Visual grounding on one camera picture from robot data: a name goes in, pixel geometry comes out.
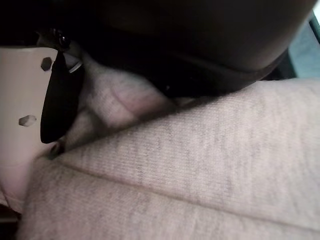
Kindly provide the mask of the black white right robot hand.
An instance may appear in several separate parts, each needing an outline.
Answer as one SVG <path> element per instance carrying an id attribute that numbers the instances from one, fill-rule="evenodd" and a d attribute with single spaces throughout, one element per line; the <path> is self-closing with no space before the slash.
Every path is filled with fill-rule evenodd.
<path id="1" fill-rule="evenodd" d="M 137 89 L 143 118 L 167 98 L 220 96 L 269 75 L 314 0 L 3 0 L 0 3 L 0 202 L 20 212 L 32 162 L 55 154 L 85 110 L 99 66 L 107 89 Z"/>

